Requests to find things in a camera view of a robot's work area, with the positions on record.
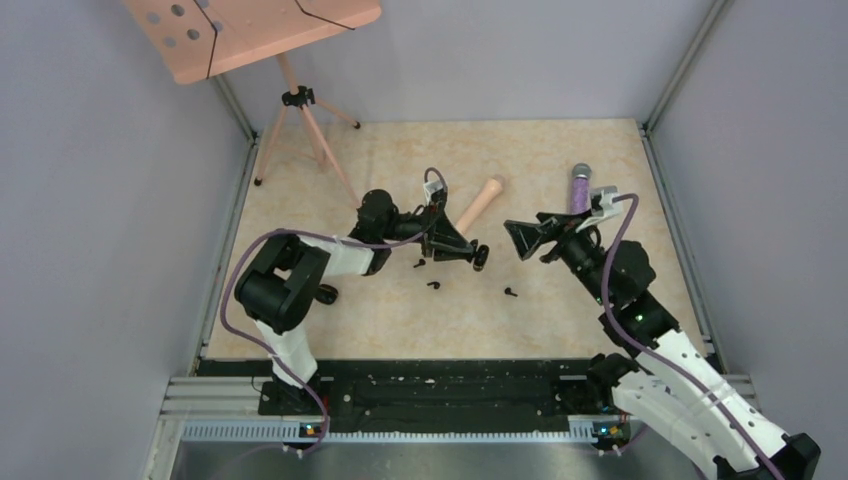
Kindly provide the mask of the black glossy earbud charging case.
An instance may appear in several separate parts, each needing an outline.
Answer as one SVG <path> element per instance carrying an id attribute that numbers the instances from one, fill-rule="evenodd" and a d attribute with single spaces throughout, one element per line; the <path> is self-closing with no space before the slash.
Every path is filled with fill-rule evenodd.
<path id="1" fill-rule="evenodd" d="M 481 272 L 489 257 L 490 248 L 486 244 L 477 245 L 471 259 L 471 265 L 475 272 Z"/>

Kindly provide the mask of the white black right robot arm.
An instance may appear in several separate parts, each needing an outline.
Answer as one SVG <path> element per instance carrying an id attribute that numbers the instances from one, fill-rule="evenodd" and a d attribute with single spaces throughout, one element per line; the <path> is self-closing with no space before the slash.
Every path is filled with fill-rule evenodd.
<path id="1" fill-rule="evenodd" d="M 565 263 L 603 306 L 603 330 L 626 352 L 593 360 L 589 404 L 637 417 L 705 479 L 812 478 L 819 445 L 805 433 L 787 433 L 740 395 L 650 293 L 656 273 L 642 245 L 618 235 L 603 248 L 589 218 L 539 213 L 534 223 L 504 223 L 523 260 L 553 245 L 542 262 Z"/>

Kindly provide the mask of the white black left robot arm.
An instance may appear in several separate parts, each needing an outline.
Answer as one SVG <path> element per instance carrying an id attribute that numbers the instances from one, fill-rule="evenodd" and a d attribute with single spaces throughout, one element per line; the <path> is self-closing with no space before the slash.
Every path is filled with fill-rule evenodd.
<path id="1" fill-rule="evenodd" d="M 234 298 L 253 319 L 283 384 L 283 401 L 297 413 L 319 404 L 320 386 L 311 380 L 317 361 L 303 326 L 314 302 L 332 304 L 338 297 L 325 278 L 373 276 L 387 263 L 394 245 L 416 243 L 436 262 L 464 261 L 484 268 L 489 248 L 465 238 L 448 218 L 447 190 L 438 185 L 427 202 L 401 212 L 385 190 L 367 192 L 357 221 L 346 237 L 286 231 L 262 241 L 261 248 L 234 286 Z"/>

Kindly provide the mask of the black case lid piece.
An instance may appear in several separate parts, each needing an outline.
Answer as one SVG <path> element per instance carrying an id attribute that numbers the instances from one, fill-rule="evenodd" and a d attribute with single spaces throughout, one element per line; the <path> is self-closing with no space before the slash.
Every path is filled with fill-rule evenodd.
<path id="1" fill-rule="evenodd" d="M 328 284 L 321 284 L 315 293 L 315 300 L 324 305 L 334 304 L 339 296 L 339 291 Z"/>

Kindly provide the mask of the pink wooden flute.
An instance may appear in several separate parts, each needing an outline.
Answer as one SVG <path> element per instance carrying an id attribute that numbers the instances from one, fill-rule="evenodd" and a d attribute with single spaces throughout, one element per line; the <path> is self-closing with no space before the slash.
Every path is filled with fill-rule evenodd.
<path id="1" fill-rule="evenodd" d="M 478 194 L 455 222 L 455 227 L 460 234 L 466 234 L 469 231 L 472 224 L 503 192 L 506 184 L 506 178 L 502 175 L 493 175 L 484 182 Z"/>

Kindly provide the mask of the purple glitter microphone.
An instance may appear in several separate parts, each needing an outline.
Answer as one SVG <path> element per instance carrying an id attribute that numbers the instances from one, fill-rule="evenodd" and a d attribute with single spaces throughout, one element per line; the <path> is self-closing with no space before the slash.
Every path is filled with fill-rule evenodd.
<path id="1" fill-rule="evenodd" d="M 571 170 L 570 213 L 581 214 L 590 208 L 591 167 L 577 163 Z"/>

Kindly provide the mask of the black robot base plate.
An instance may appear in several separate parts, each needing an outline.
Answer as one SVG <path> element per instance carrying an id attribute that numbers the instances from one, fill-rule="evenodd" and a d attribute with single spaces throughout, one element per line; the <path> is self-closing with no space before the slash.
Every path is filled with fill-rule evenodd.
<path id="1" fill-rule="evenodd" d="M 583 418 L 590 433 L 621 427 L 631 414 L 592 385 L 588 359 L 321 360 L 313 395 L 273 379 L 262 385 L 263 416 L 318 416 L 333 433 L 511 434 L 567 432 Z"/>

